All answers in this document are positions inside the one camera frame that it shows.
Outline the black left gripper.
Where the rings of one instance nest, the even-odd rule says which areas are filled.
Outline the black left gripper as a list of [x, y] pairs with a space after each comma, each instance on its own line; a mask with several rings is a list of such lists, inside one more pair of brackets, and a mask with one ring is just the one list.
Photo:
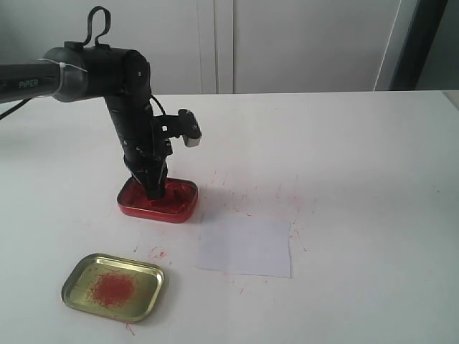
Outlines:
[[172, 154], [170, 140], [160, 140], [158, 151], [148, 152], [133, 140], [123, 141], [124, 163], [132, 177], [141, 185], [148, 200], [165, 195], [168, 168], [166, 158]]

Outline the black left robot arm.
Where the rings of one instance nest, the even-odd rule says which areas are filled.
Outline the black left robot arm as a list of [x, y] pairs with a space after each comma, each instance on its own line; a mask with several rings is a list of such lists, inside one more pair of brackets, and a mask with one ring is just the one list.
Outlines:
[[1, 101], [50, 95], [60, 102], [101, 97], [123, 147], [124, 161], [149, 200], [165, 194], [168, 149], [151, 107], [151, 68], [132, 49], [68, 42], [35, 63], [1, 66]]

